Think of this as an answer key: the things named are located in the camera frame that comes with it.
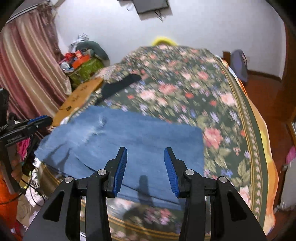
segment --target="silver screw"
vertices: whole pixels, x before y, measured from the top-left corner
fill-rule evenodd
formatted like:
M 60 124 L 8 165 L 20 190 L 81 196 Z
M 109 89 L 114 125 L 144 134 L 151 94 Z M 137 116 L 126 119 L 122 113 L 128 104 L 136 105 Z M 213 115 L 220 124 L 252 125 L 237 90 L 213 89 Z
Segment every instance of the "silver screw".
M 73 181 L 73 177 L 66 177 L 65 178 L 65 182 L 66 183 L 70 183 L 70 182 L 72 182 Z
M 194 171 L 191 170 L 191 169 L 187 169 L 187 170 L 185 171 L 185 173 L 186 173 L 187 175 L 193 175 L 193 174 L 194 174 Z
M 107 171 L 105 169 L 98 170 L 98 174 L 100 176 L 105 175 L 106 173 L 107 173 Z
M 219 181 L 222 183 L 227 182 L 227 178 L 226 177 L 219 177 Z

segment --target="curtain rod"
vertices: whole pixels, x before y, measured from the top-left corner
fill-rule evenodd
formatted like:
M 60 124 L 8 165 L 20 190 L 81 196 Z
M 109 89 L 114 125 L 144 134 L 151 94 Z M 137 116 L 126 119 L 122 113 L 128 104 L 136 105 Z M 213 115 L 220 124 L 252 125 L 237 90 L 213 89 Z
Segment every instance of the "curtain rod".
M 24 9 L 24 10 L 22 10 L 22 11 L 16 13 L 16 14 L 14 14 L 13 16 L 11 16 L 11 17 L 8 19 L 8 21 L 6 22 L 6 24 L 8 24 L 10 21 L 16 19 L 17 17 L 23 15 L 24 13 L 29 12 L 29 11 L 31 11 L 31 10 L 37 8 L 37 7 L 38 7 L 38 4 L 35 4 L 35 5 L 31 6 L 31 7 L 27 7 L 26 9 Z

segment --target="white wall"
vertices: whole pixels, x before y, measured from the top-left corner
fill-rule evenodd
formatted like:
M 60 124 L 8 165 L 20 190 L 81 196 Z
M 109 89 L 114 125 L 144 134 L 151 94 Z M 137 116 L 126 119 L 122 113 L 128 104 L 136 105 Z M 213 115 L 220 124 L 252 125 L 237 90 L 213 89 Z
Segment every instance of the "white wall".
M 65 52 L 85 33 L 119 62 L 139 46 L 166 36 L 179 45 L 207 48 L 213 54 L 242 49 L 249 69 L 282 75 L 283 22 L 265 0 L 170 0 L 164 21 L 154 13 L 139 16 L 135 8 L 116 0 L 66 0 L 55 18 Z

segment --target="purple backpack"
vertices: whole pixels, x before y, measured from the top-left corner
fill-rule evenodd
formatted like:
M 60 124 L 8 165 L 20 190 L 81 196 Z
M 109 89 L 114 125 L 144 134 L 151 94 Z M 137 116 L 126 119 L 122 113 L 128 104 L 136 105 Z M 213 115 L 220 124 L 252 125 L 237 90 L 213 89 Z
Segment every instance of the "purple backpack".
M 247 59 L 241 49 L 237 49 L 231 53 L 230 68 L 243 83 L 248 82 Z

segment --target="bed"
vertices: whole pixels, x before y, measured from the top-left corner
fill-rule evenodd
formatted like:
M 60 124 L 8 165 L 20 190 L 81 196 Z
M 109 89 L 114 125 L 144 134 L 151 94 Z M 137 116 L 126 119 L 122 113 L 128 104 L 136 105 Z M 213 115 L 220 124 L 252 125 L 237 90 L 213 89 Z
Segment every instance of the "bed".
M 271 156 L 266 124 L 227 63 L 206 49 L 183 46 L 141 47 L 96 77 L 107 83 L 138 74 L 141 81 L 100 102 L 94 93 L 71 118 L 97 104 L 139 112 L 170 123 L 186 123 L 203 130 L 205 177 L 226 176 L 236 187 L 267 234 L 275 224 L 273 203 L 278 176 Z M 39 181 L 47 195 L 64 178 L 41 165 Z M 84 231 L 84 207 L 81 231 Z M 114 240 L 177 240 L 183 212 L 107 200 Z M 210 207 L 206 212 L 210 238 Z

